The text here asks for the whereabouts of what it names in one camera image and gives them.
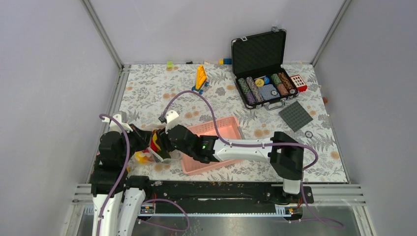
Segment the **red apple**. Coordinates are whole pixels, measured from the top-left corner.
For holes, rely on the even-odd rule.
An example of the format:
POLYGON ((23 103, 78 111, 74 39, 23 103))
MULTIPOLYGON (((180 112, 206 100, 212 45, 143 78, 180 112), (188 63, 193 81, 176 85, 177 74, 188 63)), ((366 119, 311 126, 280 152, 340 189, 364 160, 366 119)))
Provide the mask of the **red apple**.
POLYGON ((149 147, 155 152, 161 151, 160 146, 157 141, 158 141, 157 136, 153 135, 149 147))

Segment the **yellow orange mango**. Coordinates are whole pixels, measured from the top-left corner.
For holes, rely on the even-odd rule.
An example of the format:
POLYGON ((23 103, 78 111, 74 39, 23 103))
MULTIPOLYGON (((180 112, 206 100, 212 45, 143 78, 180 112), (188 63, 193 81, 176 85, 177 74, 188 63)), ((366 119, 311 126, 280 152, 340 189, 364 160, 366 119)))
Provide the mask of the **yellow orange mango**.
POLYGON ((147 164, 153 162, 152 154, 147 150, 138 151, 134 153, 133 157, 139 164, 147 164))

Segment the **clear zip top bag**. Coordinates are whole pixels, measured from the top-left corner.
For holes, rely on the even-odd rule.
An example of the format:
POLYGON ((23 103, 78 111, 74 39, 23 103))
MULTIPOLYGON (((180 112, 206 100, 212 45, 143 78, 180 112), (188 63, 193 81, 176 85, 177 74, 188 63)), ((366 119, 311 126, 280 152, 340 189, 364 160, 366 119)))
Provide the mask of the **clear zip top bag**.
POLYGON ((182 159, 181 153, 178 150, 174 150, 169 144, 165 131, 166 125, 149 125, 142 128, 138 128, 133 124, 130 126, 135 134, 144 138, 145 144, 148 146, 141 149, 141 151, 149 152, 154 162, 169 164, 182 159))

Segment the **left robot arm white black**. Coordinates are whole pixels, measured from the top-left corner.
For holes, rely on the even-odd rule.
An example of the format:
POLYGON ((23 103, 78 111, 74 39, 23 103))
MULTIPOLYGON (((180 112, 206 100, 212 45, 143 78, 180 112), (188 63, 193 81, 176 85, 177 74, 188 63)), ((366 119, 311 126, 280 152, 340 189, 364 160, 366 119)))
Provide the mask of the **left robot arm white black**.
POLYGON ((94 236, 130 236, 141 204, 152 197, 148 177, 128 177, 127 163, 150 145, 152 132, 127 123, 126 113, 101 114, 109 131, 99 139, 97 164, 90 176, 94 236))

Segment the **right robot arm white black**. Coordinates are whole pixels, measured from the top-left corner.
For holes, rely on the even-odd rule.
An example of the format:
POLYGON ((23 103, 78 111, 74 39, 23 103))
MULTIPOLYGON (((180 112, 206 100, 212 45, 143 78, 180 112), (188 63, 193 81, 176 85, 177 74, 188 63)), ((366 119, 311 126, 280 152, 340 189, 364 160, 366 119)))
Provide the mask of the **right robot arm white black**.
POLYGON ((165 123, 163 145, 178 150, 201 163, 228 160, 252 160, 270 163, 283 179, 282 196, 293 203, 301 197, 304 147, 284 132, 257 140, 223 139, 218 136, 196 135, 179 124, 179 115, 170 110, 160 118, 165 123))

